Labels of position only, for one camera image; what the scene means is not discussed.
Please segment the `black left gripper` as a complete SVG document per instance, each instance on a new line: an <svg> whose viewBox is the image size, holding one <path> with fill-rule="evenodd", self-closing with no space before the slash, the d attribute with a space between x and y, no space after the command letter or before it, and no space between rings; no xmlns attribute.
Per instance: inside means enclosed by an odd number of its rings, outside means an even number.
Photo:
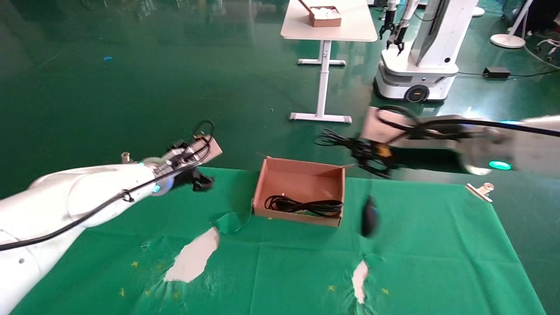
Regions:
<svg viewBox="0 0 560 315"><path fill-rule="evenodd" d="M174 177L174 189L190 185L194 192L206 192L214 187L214 178L208 177L198 168L192 168Z"/></svg>

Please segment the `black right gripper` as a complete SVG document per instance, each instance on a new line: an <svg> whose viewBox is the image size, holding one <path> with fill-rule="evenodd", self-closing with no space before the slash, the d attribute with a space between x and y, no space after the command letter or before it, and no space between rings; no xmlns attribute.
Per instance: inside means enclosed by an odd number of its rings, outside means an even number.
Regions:
<svg viewBox="0 0 560 315"><path fill-rule="evenodd" d="M389 145L363 139L350 139L352 155L370 155L370 159L357 159L359 168L380 178L392 178L395 156Z"/></svg>

